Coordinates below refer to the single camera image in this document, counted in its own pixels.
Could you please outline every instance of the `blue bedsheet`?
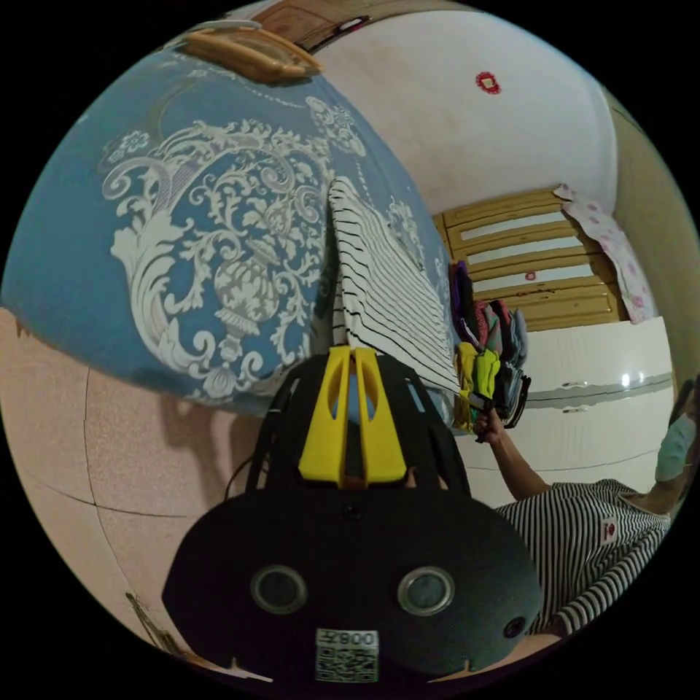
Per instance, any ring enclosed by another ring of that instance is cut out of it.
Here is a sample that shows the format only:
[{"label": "blue bedsheet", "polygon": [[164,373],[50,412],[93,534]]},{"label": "blue bedsheet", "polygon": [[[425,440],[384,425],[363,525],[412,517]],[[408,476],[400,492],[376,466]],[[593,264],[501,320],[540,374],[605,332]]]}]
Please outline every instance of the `blue bedsheet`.
[{"label": "blue bedsheet", "polygon": [[[172,48],[122,75],[56,150],[0,302],[98,370],[260,415],[284,370],[331,343],[338,175],[424,264],[451,327],[440,236],[345,98],[323,76],[258,85]],[[432,397],[451,423],[452,397]]]}]

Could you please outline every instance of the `qr code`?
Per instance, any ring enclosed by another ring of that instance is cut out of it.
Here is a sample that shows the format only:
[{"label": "qr code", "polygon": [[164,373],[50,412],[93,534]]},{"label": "qr code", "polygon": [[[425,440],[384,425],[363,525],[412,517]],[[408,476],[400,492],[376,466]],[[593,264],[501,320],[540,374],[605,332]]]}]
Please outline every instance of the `qr code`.
[{"label": "qr code", "polygon": [[376,649],[316,647],[316,680],[333,683],[374,683],[377,677]]}]

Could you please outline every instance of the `person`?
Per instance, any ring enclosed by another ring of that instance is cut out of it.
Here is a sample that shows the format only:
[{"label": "person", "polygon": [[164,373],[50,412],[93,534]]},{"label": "person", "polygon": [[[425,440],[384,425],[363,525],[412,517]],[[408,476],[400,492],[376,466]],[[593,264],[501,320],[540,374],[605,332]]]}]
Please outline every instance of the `person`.
[{"label": "person", "polygon": [[[527,544],[544,598],[518,647],[480,673],[580,631],[624,593],[661,544],[670,527],[669,514],[685,498],[696,474],[699,418],[700,375],[661,444],[653,488],[639,494],[613,479],[546,483],[520,454],[496,412],[480,416],[476,432],[490,445],[514,499],[496,511]],[[465,669],[440,680],[467,675],[472,673]]]}]

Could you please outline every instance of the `black and white striped shirt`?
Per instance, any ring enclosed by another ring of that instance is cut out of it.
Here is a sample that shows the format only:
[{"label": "black and white striped shirt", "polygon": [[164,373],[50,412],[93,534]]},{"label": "black and white striped shirt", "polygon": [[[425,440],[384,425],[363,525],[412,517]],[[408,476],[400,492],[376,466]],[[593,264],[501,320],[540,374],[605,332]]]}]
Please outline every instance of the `black and white striped shirt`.
[{"label": "black and white striped shirt", "polygon": [[612,479],[557,483],[550,491],[497,508],[525,540],[544,605],[529,630],[559,618],[568,634],[605,612],[630,586],[670,526],[628,503],[632,490]]},{"label": "black and white striped shirt", "polygon": [[424,270],[346,177],[328,199],[339,262],[334,341],[392,355],[428,386],[458,394],[443,306]]}]

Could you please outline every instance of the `face mask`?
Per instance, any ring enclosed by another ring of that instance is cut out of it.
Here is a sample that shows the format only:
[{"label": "face mask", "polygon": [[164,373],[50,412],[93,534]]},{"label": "face mask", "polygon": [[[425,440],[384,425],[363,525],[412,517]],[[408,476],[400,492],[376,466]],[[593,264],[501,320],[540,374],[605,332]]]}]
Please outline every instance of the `face mask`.
[{"label": "face mask", "polygon": [[657,481],[670,481],[680,476],[685,458],[695,439],[695,423],[683,414],[671,425],[661,441],[656,460]]}]

